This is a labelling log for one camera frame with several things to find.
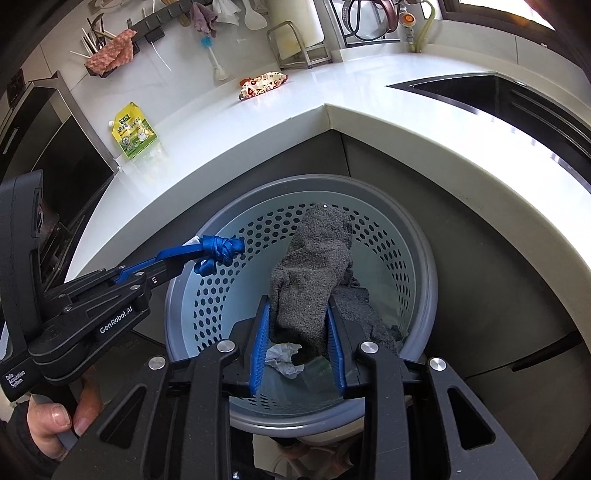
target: rope knot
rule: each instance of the rope knot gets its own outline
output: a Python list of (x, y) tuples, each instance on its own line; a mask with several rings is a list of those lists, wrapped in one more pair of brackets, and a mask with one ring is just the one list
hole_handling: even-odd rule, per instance
[(205, 251), (204, 260), (195, 263), (195, 273), (202, 277), (217, 273), (216, 263), (231, 267), (234, 257), (246, 251), (243, 238), (224, 238), (217, 235), (205, 235), (201, 239)]

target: crumpled tissue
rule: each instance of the crumpled tissue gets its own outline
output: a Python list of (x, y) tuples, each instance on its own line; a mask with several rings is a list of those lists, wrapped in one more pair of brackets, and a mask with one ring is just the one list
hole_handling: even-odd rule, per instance
[(293, 380), (304, 371), (304, 365), (295, 366), (291, 363), (291, 356), (301, 348), (295, 343), (278, 343), (267, 350), (265, 365), (277, 370), (284, 377)]

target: human hand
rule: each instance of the human hand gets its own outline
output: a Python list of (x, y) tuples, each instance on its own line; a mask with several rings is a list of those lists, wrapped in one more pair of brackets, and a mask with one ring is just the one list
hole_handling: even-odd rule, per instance
[(102, 409), (99, 384), (91, 368), (82, 375), (82, 393), (73, 419), (59, 403), (36, 404), (33, 397), (29, 399), (27, 423), (33, 442), (49, 458), (63, 460), (68, 452), (57, 434), (72, 428), (73, 422), (74, 431), (81, 436)]

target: laundry basket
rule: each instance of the laundry basket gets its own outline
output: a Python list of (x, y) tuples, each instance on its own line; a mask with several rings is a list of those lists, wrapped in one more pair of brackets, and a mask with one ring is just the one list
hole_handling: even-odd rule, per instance
[[(232, 326), (254, 317), (269, 294), (271, 271), (284, 256), (306, 209), (325, 202), (342, 209), (353, 226), (353, 272), (386, 324), (398, 325), (402, 358), (416, 361), (427, 343), (437, 307), (431, 249), (412, 217), (392, 198), (349, 177), (304, 175), (252, 190), (218, 212), (198, 235), (242, 236), (246, 253), (231, 267), (201, 277), (193, 263), (171, 281), (165, 313), (168, 354), (198, 355), (227, 338)], [(254, 398), (230, 399), (230, 424), (275, 437), (327, 432), (361, 418), (363, 399), (344, 400), (329, 363), (317, 358), (289, 380), (271, 367)]]

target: gray sock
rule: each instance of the gray sock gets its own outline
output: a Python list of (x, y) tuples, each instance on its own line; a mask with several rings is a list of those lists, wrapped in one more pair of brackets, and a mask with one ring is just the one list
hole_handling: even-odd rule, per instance
[(271, 329), (275, 343), (299, 343), (301, 365), (326, 356), (326, 304), (334, 287), (353, 276), (349, 216), (318, 203), (309, 208), (285, 257), (271, 273)]
[(366, 288), (337, 286), (333, 292), (335, 303), (343, 320), (361, 325), (367, 340), (372, 340), (398, 354), (397, 341), (402, 334), (396, 325), (388, 327), (369, 304)]

